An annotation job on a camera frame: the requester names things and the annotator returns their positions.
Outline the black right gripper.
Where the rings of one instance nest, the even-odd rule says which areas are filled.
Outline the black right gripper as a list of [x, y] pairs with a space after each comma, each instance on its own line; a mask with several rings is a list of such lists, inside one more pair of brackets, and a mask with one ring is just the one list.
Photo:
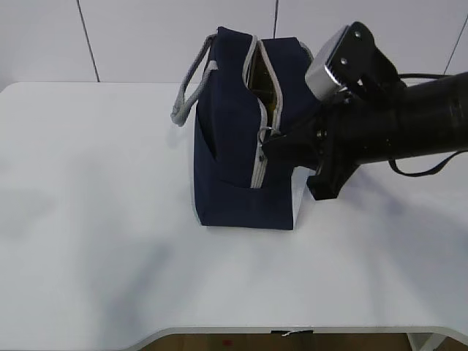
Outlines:
[[336, 199], [359, 165], [406, 157], [403, 102], [403, 91], [382, 100], [339, 93], [314, 114], [313, 122], [267, 132], [263, 153], [274, 165], [318, 167], [306, 181], [312, 197]]

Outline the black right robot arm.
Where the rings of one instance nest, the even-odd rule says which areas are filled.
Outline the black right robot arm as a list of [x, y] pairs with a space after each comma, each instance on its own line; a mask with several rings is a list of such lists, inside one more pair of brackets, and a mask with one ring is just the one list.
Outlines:
[[269, 161], [315, 172], [306, 180], [315, 200], [337, 198], [365, 164], [387, 162], [410, 178], [435, 175], [467, 152], [467, 74], [404, 86], [386, 104], [347, 88], [261, 145]]

